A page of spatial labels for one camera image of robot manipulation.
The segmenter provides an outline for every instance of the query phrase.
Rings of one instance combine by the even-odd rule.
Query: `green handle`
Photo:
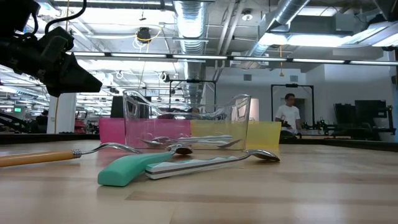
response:
[[[98,184],[124,187],[145,171],[149,164],[164,162],[173,156],[170,152],[136,154],[116,159],[98,174]]]

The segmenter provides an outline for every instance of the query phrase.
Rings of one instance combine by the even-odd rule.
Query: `workbench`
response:
[[[99,141],[0,146],[0,156]],[[127,187],[97,184],[127,153],[0,168],[0,223],[398,223],[398,154],[321,145],[281,145],[280,164],[250,157],[231,166]],[[195,151],[192,157],[241,155]]]

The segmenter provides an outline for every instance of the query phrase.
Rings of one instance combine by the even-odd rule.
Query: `white t-shirt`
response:
[[[292,126],[293,130],[296,130],[296,120],[300,119],[300,112],[295,106],[282,105],[279,107],[278,112],[276,112],[275,117],[287,121],[287,123]]]

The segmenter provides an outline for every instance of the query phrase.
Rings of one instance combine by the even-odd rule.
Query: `pink block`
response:
[[[126,143],[124,138],[124,118],[100,118],[98,126],[101,143]]]
[[[189,137],[191,127],[189,120],[178,119],[132,119],[126,128],[126,143],[132,147],[147,147],[141,139],[151,140],[156,137],[177,139]]]

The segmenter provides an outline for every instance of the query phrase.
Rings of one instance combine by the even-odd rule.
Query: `transparent bin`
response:
[[[180,142],[181,138],[228,136],[228,139],[216,140],[218,146],[209,141],[184,144],[194,149],[220,149],[222,142],[237,141],[222,150],[245,150],[250,99],[249,95],[237,95],[223,106],[169,104],[150,102],[138,91],[126,90],[123,92],[126,144],[153,149]],[[148,141],[163,144],[157,146]]]

